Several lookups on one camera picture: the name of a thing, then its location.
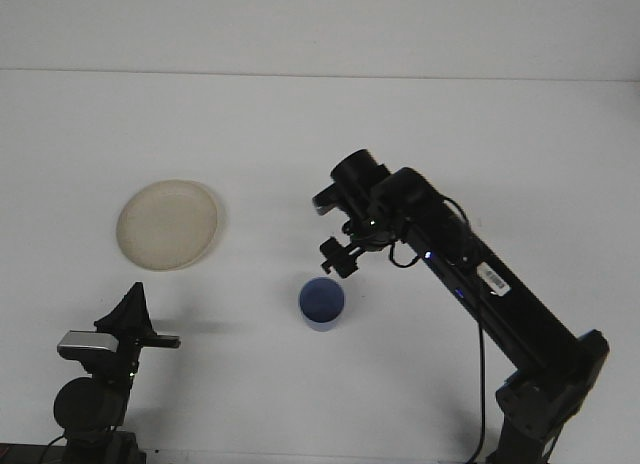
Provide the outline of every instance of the table surface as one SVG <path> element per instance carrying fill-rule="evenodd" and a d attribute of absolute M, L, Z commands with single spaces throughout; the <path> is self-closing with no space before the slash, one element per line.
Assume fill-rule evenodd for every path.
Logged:
<path fill-rule="evenodd" d="M 466 459 L 476 326 L 424 266 L 363 257 L 330 332 L 297 309 L 344 221 L 310 199 L 368 148 L 462 204 L 574 333 L 604 332 L 611 357 L 555 462 L 632 462 L 639 131 L 630 83 L 0 71 L 0 436 L 59 433 L 53 399 L 83 371 L 57 342 L 142 281 L 156 330 L 183 340 L 143 351 L 125 422 L 142 447 Z M 115 224 L 135 192 L 171 178 L 212 189 L 222 225 L 193 266 L 145 271 Z M 491 451 L 491 393 L 513 368 L 487 351 Z"/>

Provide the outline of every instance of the wire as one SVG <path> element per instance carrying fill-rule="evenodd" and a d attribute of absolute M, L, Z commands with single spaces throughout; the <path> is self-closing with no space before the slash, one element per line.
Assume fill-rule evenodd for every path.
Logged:
<path fill-rule="evenodd" d="M 38 464 L 42 464 L 44 462 L 44 458 L 47 455 L 47 452 L 49 452 L 49 449 L 51 449 L 51 446 L 53 446 L 60 439 L 64 439 L 64 434 L 56 437 L 54 440 L 52 440 L 49 444 L 45 446 L 45 448 L 42 450 L 42 454 L 40 454 L 40 459 L 38 459 Z"/>
<path fill-rule="evenodd" d="M 471 457 L 465 464 L 474 464 L 474 461 L 480 455 L 484 447 L 484 439 L 487 429 L 487 398 L 486 398 L 486 356 L 484 352 L 484 329 L 482 328 L 482 319 L 480 317 L 480 309 L 478 308 L 478 341 L 480 343 L 480 438 L 478 446 Z"/>
<path fill-rule="evenodd" d="M 396 251 L 396 242 L 393 241 L 391 243 L 391 248 L 389 249 L 389 260 L 394 266 L 399 267 L 400 269 L 407 269 L 413 266 L 414 264 L 416 264 L 420 260 L 420 256 L 416 256 L 408 264 L 400 264 L 398 261 L 396 261 L 395 251 Z"/>
<path fill-rule="evenodd" d="M 474 245 L 473 240 L 473 232 L 471 231 L 471 224 L 469 223 L 469 218 L 467 214 L 462 209 L 462 206 L 458 204 L 456 201 L 447 196 L 442 196 L 445 202 L 451 204 L 460 214 L 462 221 L 464 222 L 466 239 L 464 244 L 462 245 L 462 255 L 464 256 L 465 247 L 471 245 L 471 252 L 474 254 L 473 258 L 476 257 L 478 249 Z M 478 295 L 482 294 L 482 285 L 478 283 L 476 287 L 476 292 Z M 478 439 L 478 445 L 476 450 L 473 451 L 473 454 L 465 464 L 474 464 L 476 458 L 480 455 L 482 448 L 484 447 L 484 440 L 487 429 L 487 398 L 486 398 L 486 356 L 485 356 L 485 347 L 484 347 L 484 328 L 482 325 L 482 299 L 476 300 L 476 318 L 478 321 L 478 343 L 480 345 L 480 437 Z"/>

